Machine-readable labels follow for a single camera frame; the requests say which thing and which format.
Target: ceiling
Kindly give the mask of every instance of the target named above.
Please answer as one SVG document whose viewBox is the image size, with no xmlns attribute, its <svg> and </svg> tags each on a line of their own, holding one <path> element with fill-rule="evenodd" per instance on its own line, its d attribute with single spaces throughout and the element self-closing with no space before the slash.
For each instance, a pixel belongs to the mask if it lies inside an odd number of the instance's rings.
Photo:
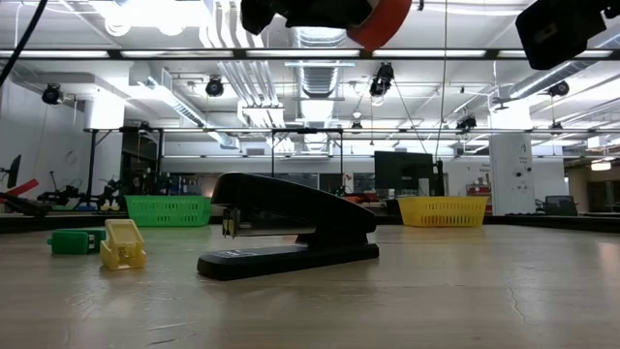
<svg viewBox="0 0 620 349">
<path fill-rule="evenodd" d="M 449 14 L 442 12 L 443 1 L 426 0 L 423 12 L 413 7 L 399 32 L 387 43 L 386 48 L 516 48 L 521 44 L 514 29 L 512 16 L 496 16 L 506 12 L 525 9 L 531 0 L 450 0 Z M 12 48 L 15 44 L 17 27 L 22 33 L 33 15 L 37 1 L 0 2 L 0 48 Z M 97 14 L 102 6 L 112 5 L 110 1 L 76 1 L 60 3 L 50 1 L 28 48 L 203 48 L 199 39 L 204 3 L 177 1 L 172 6 L 174 13 L 169 18 L 178 18 L 187 27 L 177 36 L 167 36 L 155 27 L 133 27 L 126 35 L 113 37 L 106 31 L 105 19 Z M 71 14 L 71 8 L 82 15 Z M 444 26 L 448 22 L 448 41 L 445 43 Z M 620 33 L 620 20 L 608 22 L 609 32 Z M 284 26 L 284 19 L 277 17 L 262 33 L 262 39 L 269 48 L 290 48 L 293 46 L 290 29 Z M 350 40 L 342 48 L 357 48 Z M 364 128 L 410 127 L 413 119 L 416 127 L 437 128 L 442 110 L 448 125 L 463 116 L 452 111 L 468 102 L 476 94 L 488 91 L 493 86 L 517 83 L 535 73 L 526 61 L 405 61 L 392 62 L 396 82 L 380 106 L 371 108 L 367 97 L 367 83 L 376 74 L 379 62 L 353 61 L 355 67 L 343 68 L 336 97 L 344 99 L 335 102 L 333 116 L 326 126 L 349 128 L 354 111 L 362 114 Z M 147 119 L 154 125 L 174 127 L 179 125 L 178 114 L 168 105 L 137 93 L 130 85 L 128 71 L 131 61 L 23 61 L 17 70 L 25 74 L 37 73 L 89 73 L 107 80 L 129 95 L 136 103 L 126 110 L 126 118 Z M 174 77 L 174 90 L 184 96 L 197 110 L 204 113 L 209 123 L 221 127 L 242 127 L 236 117 L 238 97 L 225 81 L 225 94 L 207 98 L 204 88 L 211 75 L 221 75 L 216 61 L 209 60 L 158 60 L 149 62 L 153 72 L 167 69 Z M 446 68 L 445 89 L 444 68 Z M 275 83 L 277 95 L 285 109 L 284 119 L 289 126 L 302 122 L 299 113 L 298 90 L 295 70 L 286 68 L 285 61 L 269 61 L 269 70 Z M 590 110 L 610 99 L 617 98 L 620 88 L 620 62 L 602 62 L 567 79 L 572 87 L 564 98 L 556 98 L 551 107 L 548 96 L 533 96 L 528 99 L 534 126 L 548 127 L 556 119 Z M 469 110 L 478 119 L 479 127 L 485 127 L 488 107 L 480 104 Z M 602 123 L 618 120 L 616 111 L 594 114 L 571 124 L 574 128 L 596 127 Z M 585 135 L 571 139 L 582 140 Z"/>
</svg>

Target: plastic basket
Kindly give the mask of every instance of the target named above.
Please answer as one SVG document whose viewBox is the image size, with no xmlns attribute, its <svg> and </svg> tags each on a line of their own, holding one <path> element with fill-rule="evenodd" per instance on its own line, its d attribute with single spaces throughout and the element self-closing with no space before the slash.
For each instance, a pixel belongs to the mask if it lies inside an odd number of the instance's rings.
<svg viewBox="0 0 620 349">
<path fill-rule="evenodd" d="M 403 223 L 414 227 L 479 227 L 488 198 L 398 199 Z"/>
<path fill-rule="evenodd" d="M 129 217 L 138 227 L 202 227 L 211 201 L 202 196 L 127 196 Z"/>
</svg>

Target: white wall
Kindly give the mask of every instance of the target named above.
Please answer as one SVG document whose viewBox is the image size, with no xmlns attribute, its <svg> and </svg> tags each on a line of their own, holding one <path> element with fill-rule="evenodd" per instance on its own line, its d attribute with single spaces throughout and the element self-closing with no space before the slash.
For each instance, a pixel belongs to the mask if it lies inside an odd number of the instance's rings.
<svg viewBox="0 0 620 349">
<path fill-rule="evenodd" d="M 36 178 L 40 185 L 23 197 L 36 199 L 53 190 L 49 171 L 55 171 L 58 187 L 83 183 L 88 178 L 89 136 L 84 115 L 66 106 L 51 107 L 41 101 L 41 94 L 5 82 L 0 99 L 0 167 L 10 166 L 21 154 L 17 185 Z M 6 190 L 6 180 L 0 191 Z"/>
</svg>

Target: green basket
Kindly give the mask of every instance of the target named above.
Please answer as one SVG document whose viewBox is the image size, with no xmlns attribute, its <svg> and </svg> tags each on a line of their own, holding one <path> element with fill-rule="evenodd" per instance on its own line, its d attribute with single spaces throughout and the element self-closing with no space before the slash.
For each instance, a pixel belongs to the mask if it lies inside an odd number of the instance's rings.
<svg viewBox="0 0 620 349">
<path fill-rule="evenodd" d="M 202 196 L 126 196 L 129 217 L 138 227 L 202 227 L 211 201 Z"/>
</svg>

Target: stapler base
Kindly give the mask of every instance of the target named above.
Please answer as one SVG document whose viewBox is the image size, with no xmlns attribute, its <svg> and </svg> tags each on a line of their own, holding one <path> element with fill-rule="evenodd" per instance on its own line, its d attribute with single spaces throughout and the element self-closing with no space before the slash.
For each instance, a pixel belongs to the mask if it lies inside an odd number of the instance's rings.
<svg viewBox="0 0 620 349">
<path fill-rule="evenodd" d="M 208 252 L 199 258 L 197 268 L 203 276 L 227 281 L 374 258 L 379 258 L 379 247 L 374 243 L 325 247 L 295 244 Z"/>
</svg>

